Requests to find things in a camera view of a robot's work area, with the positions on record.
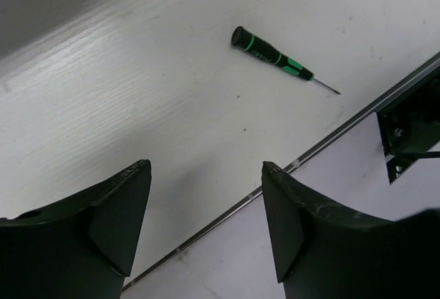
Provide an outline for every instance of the screwdriver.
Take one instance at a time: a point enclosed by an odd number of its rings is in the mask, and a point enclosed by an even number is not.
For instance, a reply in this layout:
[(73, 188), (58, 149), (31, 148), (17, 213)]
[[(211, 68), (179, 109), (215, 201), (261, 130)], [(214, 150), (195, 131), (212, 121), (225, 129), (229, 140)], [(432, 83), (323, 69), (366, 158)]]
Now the screwdriver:
[(341, 95), (336, 89), (327, 86), (315, 78), (315, 75), (292, 58), (282, 54), (263, 39), (239, 26), (232, 34), (231, 44), (267, 63), (279, 67), (284, 72), (306, 81), (315, 81), (332, 92)]

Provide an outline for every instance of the green screwdriver handle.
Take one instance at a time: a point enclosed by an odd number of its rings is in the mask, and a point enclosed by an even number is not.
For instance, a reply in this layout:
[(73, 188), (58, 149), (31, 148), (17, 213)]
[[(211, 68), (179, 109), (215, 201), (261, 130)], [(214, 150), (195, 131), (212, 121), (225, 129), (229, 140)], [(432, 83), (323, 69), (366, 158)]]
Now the green screwdriver handle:
[(235, 29), (231, 44), (240, 48), (243, 52), (249, 53), (265, 62), (279, 67), (284, 72), (299, 77), (303, 80), (313, 80), (314, 74), (303, 67), (300, 63), (282, 54), (275, 47), (265, 42), (263, 39), (248, 32), (244, 27), (239, 26)]

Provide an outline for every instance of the white table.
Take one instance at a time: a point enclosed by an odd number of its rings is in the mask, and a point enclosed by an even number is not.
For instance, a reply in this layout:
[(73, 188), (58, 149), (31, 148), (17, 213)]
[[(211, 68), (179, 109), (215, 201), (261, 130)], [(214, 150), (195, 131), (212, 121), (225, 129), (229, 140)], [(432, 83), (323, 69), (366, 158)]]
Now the white table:
[[(243, 25), (342, 92), (230, 49)], [(440, 49), (440, 0), (0, 0), (0, 211), (140, 158), (136, 277)]]

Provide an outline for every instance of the screwdriver tip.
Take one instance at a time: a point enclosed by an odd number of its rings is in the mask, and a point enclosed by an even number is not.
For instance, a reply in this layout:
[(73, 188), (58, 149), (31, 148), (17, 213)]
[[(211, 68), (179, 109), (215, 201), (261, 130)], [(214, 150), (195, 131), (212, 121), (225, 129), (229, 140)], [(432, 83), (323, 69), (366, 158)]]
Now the screwdriver tip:
[(336, 95), (341, 95), (341, 93), (340, 93), (339, 91), (337, 91), (336, 89), (334, 89), (334, 88), (332, 88), (332, 87), (330, 87), (330, 86), (324, 84), (323, 82), (320, 82), (318, 79), (314, 78), (313, 81), (316, 82), (316, 83), (318, 83), (319, 85), (321, 85), (321, 86), (327, 88), (328, 90), (334, 92), (334, 94), (336, 94)]

